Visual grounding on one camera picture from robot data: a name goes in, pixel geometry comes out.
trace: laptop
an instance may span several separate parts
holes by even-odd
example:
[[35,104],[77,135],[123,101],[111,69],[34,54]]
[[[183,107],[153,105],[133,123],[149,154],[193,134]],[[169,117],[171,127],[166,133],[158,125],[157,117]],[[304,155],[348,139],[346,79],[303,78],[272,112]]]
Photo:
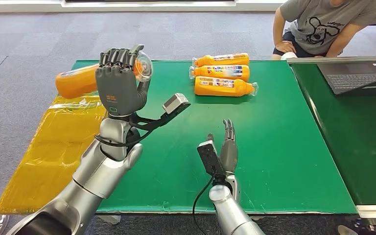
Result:
[[376,62],[318,64],[335,95],[376,95]]

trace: black cable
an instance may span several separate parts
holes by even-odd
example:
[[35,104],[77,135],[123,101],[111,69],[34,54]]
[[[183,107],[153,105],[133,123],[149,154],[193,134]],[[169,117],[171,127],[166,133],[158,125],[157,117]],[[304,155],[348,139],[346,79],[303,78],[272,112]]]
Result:
[[207,185],[200,191],[200,193],[197,195],[194,201],[194,205],[192,205],[192,218],[194,219],[195,225],[198,227],[198,229],[204,234],[207,235],[207,233],[198,225],[197,220],[195,219],[195,205],[197,205],[198,199],[200,199],[201,195],[204,193],[204,191],[208,188],[208,186],[211,184],[212,180],[214,179],[214,175],[211,176],[210,180],[208,181]]
[[142,141],[143,139],[145,139],[148,135],[150,135],[152,132],[153,132],[153,130],[150,130],[150,131],[146,132],[138,140],[130,142],[130,143],[111,143],[109,141],[104,140],[100,135],[96,135],[96,136],[94,136],[94,138],[96,140],[98,140],[100,143],[103,143],[103,144],[108,145],[108,146],[113,146],[113,147],[127,147],[127,146],[131,146],[131,145],[139,143],[140,141]]

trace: laptop keyboard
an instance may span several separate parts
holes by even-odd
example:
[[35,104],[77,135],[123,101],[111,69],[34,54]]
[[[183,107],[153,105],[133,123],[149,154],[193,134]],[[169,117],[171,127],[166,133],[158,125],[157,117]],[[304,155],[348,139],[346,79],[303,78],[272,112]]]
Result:
[[336,89],[355,89],[376,82],[376,74],[327,75]]

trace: clear bottle cap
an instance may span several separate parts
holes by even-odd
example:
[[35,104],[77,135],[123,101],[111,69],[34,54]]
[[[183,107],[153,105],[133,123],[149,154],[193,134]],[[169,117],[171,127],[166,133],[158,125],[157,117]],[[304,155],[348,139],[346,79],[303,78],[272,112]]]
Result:
[[152,60],[143,51],[139,51],[133,68],[135,77],[140,82],[147,82],[152,77],[153,64]]
[[193,80],[193,79],[195,78],[194,71],[195,71],[195,67],[194,67],[194,66],[190,66],[190,67],[189,67],[189,78],[190,78],[191,80]]
[[256,96],[257,90],[259,89],[259,85],[257,84],[257,82],[253,82],[252,87],[253,87],[254,90],[253,90],[253,92],[250,93],[250,95]]
[[198,59],[195,58],[195,57],[192,59],[192,66],[193,67],[198,67]]

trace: cartoon print on shirt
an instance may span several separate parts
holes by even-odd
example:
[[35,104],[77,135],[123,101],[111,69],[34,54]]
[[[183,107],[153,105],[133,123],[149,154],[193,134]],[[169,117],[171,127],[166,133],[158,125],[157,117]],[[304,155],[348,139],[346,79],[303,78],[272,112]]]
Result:
[[338,35],[341,31],[338,27],[321,24],[321,21],[317,17],[309,18],[309,24],[313,27],[313,32],[306,35],[306,40],[310,44],[321,43],[322,45],[325,42],[327,35],[333,37]]

